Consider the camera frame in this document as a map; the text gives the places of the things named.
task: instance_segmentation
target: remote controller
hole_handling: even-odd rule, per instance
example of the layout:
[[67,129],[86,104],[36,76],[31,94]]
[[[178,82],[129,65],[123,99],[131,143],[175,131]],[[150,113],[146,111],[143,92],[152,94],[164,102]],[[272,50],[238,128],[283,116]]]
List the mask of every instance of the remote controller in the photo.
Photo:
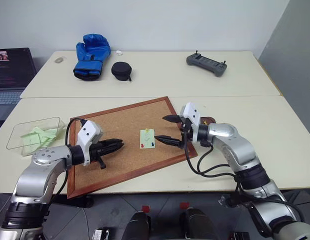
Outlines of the remote controller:
[[225,64],[226,61],[214,61],[197,53],[197,50],[196,53],[186,58],[186,62],[188,65],[196,65],[203,69],[211,71],[215,74],[216,77],[222,76],[227,68],[227,65]]

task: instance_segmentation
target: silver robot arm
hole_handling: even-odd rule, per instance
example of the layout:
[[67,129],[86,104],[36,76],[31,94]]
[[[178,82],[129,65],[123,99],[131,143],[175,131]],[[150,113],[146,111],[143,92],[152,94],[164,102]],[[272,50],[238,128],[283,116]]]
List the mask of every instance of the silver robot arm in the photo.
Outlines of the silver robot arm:
[[249,202],[246,206],[263,237],[273,237],[275,240],[310,240],[310,225],[299,222],[292,207],[283,204],[286,199],[275,182],[268,177],[252,144],[240,136],[234,126],[226,123],[201,124],[200,113],[191,102],[183,106],[180,115],[168,115],[163,119],[182,123],[184,141],[165,135],[156,136],[157,140],[187,151],[187,137],[193,143],[200,142],[203,147],[213,145],[222,152],[235,173],[237,185]]
[[31,157],[11,196],[0,227],[0,240],[44,239],[42,224],[48,215],[58,176],[72,166],[86,166],[91,160],[98,161],[97,155],[100,157],[123,146],[120,139],[99,141],[103,132],[93,121],[82,119],[81,123],[75,146],[43,148]]

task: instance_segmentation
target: gray wall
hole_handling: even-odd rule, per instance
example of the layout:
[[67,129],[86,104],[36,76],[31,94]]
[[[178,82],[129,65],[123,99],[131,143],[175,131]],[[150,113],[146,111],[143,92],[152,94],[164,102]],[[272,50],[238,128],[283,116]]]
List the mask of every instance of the gray wall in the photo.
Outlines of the gray wall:
[[259,60],[310,133],[310,0],[290,0]]
[[83,35],[112,50],[251,50],[259,57],[289,0],[0,0],[0,49],[29,47],[37,68]]

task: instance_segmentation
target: cork board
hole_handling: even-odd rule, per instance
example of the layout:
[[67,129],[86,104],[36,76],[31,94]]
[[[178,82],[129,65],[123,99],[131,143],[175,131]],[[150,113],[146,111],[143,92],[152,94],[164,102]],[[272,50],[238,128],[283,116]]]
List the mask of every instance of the cork board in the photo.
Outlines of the cork board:
[[[123,181],[186,160],[184,150],[155,141],[155,148],[140,149],[140,130],[154,129],[155,135],[181,139],[180,125],[162,119],[176,114],[169,98],[161,97],[132,105],[79,116],[94,121],[103,129],[100,140],[122,139],[124,146],[102,157],[106,164],[100,169],[98,162],[88,166],[73,166],[69,171],[67,198],[88,194]],[[75,145],[80,121],[70,127],[70,144]],[[191,143],[187,145],[189,157],[197,156]]]

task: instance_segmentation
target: clear plastic container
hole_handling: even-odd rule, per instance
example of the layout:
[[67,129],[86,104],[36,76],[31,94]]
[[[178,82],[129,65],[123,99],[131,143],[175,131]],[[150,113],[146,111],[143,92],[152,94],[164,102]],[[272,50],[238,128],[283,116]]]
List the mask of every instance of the clear plastic container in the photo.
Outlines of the clear plastic container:
[[31,155],[54,142],[64,128],[65,123],[59,117],[17,124],[11,132],[6,148],[21,148],[22,156]]

